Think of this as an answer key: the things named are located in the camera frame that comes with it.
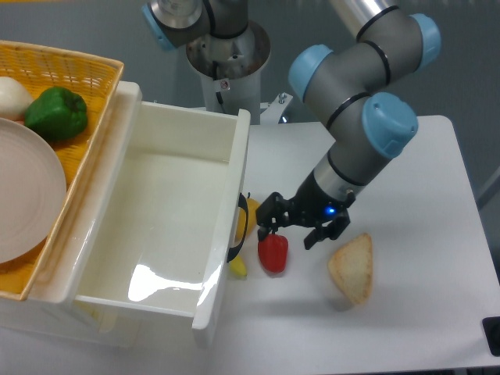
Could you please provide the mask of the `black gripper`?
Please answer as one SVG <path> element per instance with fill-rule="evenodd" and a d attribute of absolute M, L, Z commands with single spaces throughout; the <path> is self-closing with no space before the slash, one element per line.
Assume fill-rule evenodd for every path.
<path fill-rule="evenodd" d="M 291 203 L 278 193 L 272 193 L 255 211 L 259 241 L 291 224 L 315 227 L 304 239 L 305 249 L 311 249 L 325 239 L 337 240 L 351 223 L 342 201 L 330 197 L 317 183 L 311 172 L 298 188 Z"/>

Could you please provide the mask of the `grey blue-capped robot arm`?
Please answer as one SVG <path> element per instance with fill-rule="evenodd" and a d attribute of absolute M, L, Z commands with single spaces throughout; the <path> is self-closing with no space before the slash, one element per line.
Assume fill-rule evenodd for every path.
<path fill-rule="evenodd" d="M 418 130 L 411 107 L 386 89 L 439 56 L 438 25 L 405 14 L 393 1 L 335 1 L 333 7 L 355 44 L 341 53 L 307 48 L 291 64 L 288 81 L 334 143 L 293 198 L 275 192 L 257 208 L 260 240 L 289 226 L 309 228 L 306 248 L 338 238 L 359 193 Z M 149 1 L 141 11 L 162 48 L 184 48 L 209 111 L 245 109 L 252 121 L 261 120 L 260 73 L 270 39 L 249 19 L 246 1 Z"/>

